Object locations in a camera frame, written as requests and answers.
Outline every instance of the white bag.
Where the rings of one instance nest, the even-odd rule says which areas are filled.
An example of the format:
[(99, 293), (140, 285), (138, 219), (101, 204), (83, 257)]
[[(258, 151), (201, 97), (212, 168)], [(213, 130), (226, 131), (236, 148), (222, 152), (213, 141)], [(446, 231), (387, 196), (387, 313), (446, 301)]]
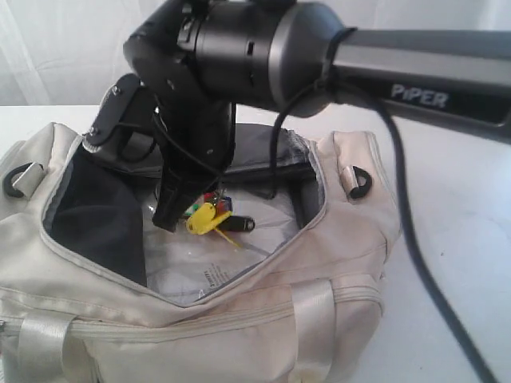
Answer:
[[(43, 227), (82, 137), (50, 124), (0, 163), (41, 164), (0, 193), (0, 322), (11, 382), (337, 382), (382, 316), (379, 280), (399, 235), (374, 136), (332, 133), (310, 150), (324, 205), (257, 266), (189, 306), (73, 253)], [(353, 166), (373, 179), (347, 197)]]

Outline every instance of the white curtain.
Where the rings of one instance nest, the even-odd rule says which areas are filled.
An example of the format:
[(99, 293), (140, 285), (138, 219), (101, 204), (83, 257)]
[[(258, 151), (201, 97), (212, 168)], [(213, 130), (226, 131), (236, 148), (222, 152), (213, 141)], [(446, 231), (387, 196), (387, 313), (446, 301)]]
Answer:
[[(123, 42), (161, 2), (0, 0), (0, 105), (97, 105), (105, 90), (129, 71)], [(325, 2), (349, 26), (472, 30), (490, 28), (498, 2), (505, 3)]]

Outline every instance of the bag strap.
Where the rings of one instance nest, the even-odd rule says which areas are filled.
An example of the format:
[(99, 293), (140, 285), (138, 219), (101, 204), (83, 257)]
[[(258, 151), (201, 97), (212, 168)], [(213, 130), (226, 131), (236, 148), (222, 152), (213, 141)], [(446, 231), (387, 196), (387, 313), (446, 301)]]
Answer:
[(18, 343), (18, 367), (23, 381), (95, 381), (95, 373), (84, 342), (68, 334), (69, 325), (74, 318), (72, 314), (42, 310), (31, 311), (25, 317)]
[(318, 279), (291, 286), (297, 352), (289, 383), (327, 379), (335, 352), (335, 301), (330, 281)]

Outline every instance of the white table surface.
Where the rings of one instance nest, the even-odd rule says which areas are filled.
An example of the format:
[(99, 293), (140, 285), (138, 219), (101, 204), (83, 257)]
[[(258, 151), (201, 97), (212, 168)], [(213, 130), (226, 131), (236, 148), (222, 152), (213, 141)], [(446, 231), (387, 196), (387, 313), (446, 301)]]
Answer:
[[(50, 121), (78, 132), (96, 106), (0, 107), (0, 155)], [(240, 108), (238, 121), (275, 115)], [(511, 146), (398, 120), (414, 220), (436, 279), (501, 382), (511, 381)], [(284, 125), (308, 137), (371, 130), (394, 179), (390, 139), (374, 113), (332, 106)], [(476, 382), (421, 283), (402, 239), (386, 266), (386, 313), (351, 383)]]

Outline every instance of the cream duffel bag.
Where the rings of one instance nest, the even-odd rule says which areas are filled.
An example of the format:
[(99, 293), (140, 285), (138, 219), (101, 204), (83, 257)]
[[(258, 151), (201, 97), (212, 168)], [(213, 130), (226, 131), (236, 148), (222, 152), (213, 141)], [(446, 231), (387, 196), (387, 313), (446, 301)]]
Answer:
[[(314, 218), (272, 251), (254, 251), (258, 261), (242, 272), (229, 274), (212, 262), (204, 273), (210, 289), (179, 304), (170, 292), (157, 292), (157, 283), (115, 272), (125, 266), (123, 257), (130, 263), (129, 254), (140, 250), (133, 239), (145, 228), (137, 209), (109, 205), (136, 199), (126, 184), (126, 190), (109, 187), (110, 194), (102, 194), (112, 173), (91, 172), (96, 165), (81, 162), (81, 141), (66, 126), (50, 124), (0, 163), (6, 382), (312, 383), (347, 377), (382, 317), (378, 284), (400, 230), (373, 135), (334, 132), (317, 143), (303, 140), (320, 201)], [(358, 177), (360, 169), (370, 180)], [(100, 173), (87, 186), (88, 177)], [(370, 190), (357, 195), (369, 182)], [(85, 215), (67, 220), (59, 211), (60, 205), (84, 209), (90, 195), (105, 199), (94, 208), (103, 218), (90, 221), (99, 223), (87, 223)], [(100, 230), (110, 219), (116, 230)], [(257, 237), (247, 238), (264, 245), (275, 231), (260, 226)], [(83, 251), (65, 245), (94, 230)], [(97, 250), (90, 249), (115, 262), (100, 266)], [(244, 253), (230, 256), (235, 262)], [(177, 279), (174, 272), (170, 282)]]

